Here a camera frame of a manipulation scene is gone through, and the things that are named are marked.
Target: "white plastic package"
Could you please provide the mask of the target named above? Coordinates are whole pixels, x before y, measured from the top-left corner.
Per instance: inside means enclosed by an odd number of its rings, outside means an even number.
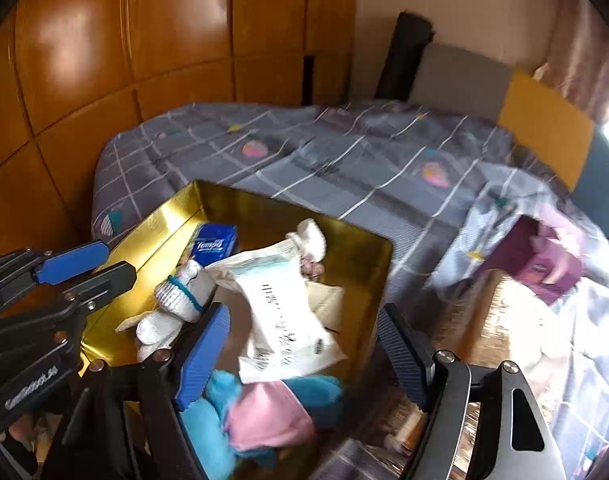
[[[241,292],[251,307],[251,335],[238,358],[243,383],[302,377],[346,358],[309,308],[300,250],[291,238],[205,270],[217,285]]]

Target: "pink cloth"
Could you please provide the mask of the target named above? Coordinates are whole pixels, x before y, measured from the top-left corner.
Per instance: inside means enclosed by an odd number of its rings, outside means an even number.
[[[315,435],[311,416],[282,381],[245,384],[229,408],[224,430],[239,452],[293,446]]]

